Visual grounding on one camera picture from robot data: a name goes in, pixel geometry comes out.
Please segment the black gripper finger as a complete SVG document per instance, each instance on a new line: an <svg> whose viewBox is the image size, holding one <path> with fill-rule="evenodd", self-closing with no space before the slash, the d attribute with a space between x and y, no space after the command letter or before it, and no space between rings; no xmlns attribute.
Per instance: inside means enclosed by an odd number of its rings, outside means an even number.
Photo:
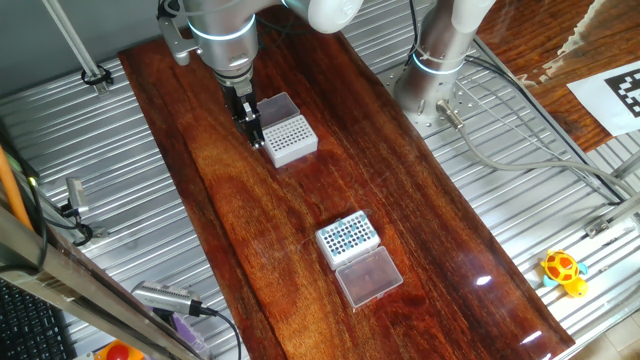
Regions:
<svg viewBox="0 0 640 360"><path fill-rule="evenodd" d="M265 143L260 113L250 103L247 104L247 136L252 145L263 145Z"/></svg>
<svg viewBox="0 0 640 360"><path fill-rule="evenodd" d="M246 136L252 148L258 149L262 147L262 127L259 118L240 120L238 126L239 131Z"/></svg>

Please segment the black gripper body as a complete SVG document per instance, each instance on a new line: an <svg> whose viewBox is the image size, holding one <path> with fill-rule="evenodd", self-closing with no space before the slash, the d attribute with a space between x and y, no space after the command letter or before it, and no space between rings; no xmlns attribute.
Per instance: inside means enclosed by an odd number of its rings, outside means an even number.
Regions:
<svg viewBox="0 0 640 360"><path fill-rule="evenodd" d="M240 120L247 119L248 103L250 103L255 110L258 110L256 94L253 89L252 74L246 74L240 77L222 77L221 89L223 90L226 107L236 123Z"/></svg>

